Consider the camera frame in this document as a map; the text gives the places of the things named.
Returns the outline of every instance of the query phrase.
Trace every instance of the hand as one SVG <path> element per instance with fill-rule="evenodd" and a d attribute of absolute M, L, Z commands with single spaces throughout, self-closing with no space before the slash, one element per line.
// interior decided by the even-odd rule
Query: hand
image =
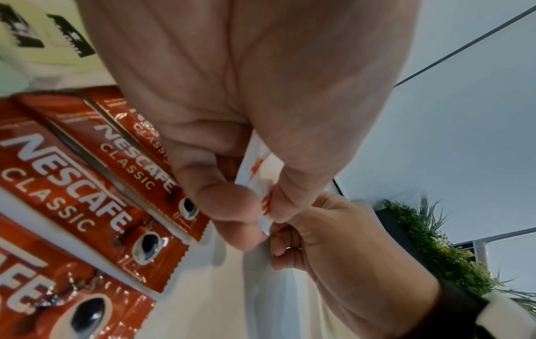
<path fill-rule="evenodd" d="M 362 339 L 401 337 L 439 296 L 437 280 L 389 236 L 367 203 L 322 193 L 272 231 L 273 268 L 305 270 L 330 310 Z"/>
<path fill-rule="evenodd" d="M 222 237 L 263 240 L 232 182 L 252 128 L 285 162 L 284 222 L 354 157 L 409 49 L 419 0 L 78 0 L 127 99 L 160 131 L 179 184 Z"/>

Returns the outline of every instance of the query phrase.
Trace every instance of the red nescafe packet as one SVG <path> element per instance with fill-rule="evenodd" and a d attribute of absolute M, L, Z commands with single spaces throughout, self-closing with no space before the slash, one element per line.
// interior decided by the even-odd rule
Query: red nescafe packet
<path fill-rule="evenodd" d="M 160 222 L 201 240 L 209 218 L 199 212 L 166 171 L 81 98 L 74 94 L 21 94 L 15 98 L 97 159 L 143 199 L 148 211 L 156 211 L 151 214 Z"/>
<path fill-rule="evenodd" d="M 173 173 L 160 134 L 151 122 L 127 103 L 117 86 L 84 88 L 80 91 L 90 104 L 95 103 L 117 126 L 136 140 L 160 167 L 169 174 Z"/>
<path fill-rule="evenodd" d="M 132 339 L 155 301 L 0 214 L 0 338 Z"/>
<path fill-rule="evenodd" d="M 143 285 L 164 290 L 188 245 L 11 100 L 0 101 L 0 159 L 2 187 Z"/>

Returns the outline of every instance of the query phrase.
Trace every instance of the black sleeve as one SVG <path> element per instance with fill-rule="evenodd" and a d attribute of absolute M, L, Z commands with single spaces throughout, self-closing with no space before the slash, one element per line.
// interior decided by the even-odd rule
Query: black sleeve
<path fill-rule="evenodd" d="M 400 339 L 493 339 L 475 325 L 488 301 L 441 282 L 441 294 L 428 315 Z"/>

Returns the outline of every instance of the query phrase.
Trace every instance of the black label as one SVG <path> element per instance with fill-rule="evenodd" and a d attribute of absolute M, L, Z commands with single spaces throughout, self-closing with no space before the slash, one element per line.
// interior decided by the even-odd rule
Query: black label
<path fill-rule="evenodd" d="M 63 34 L 63 37 L 76 51 L 79 57 L 85 58 L 86 56 L 94 55 L 95 50 L 91 47 L 88 41 L 84 38 L 79 31 L 77 31 L 73 25 L 67 21 L 63 16 L 47 14 L 52 20 L 56 28 Z"/>
<path fill-rule="evenodd" d="M 45 48 L 37 33 L 10 5 L 0 3 L 0 22 L 13 35 L 17 46 Z"/>

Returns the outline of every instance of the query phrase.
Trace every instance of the white paper stick packet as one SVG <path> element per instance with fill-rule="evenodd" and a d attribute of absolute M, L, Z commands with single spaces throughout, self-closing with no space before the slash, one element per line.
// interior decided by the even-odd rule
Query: white paper stick packet
<path fill-rule="evenodd" d="M 269 235 L 273 223 L 270 218 L 272 188 L 279 180 L 283 165 L 254 130 L 234 183 L 248 187 L 261 199 L 263 214 L 257 221 L 266 235 Z"/>

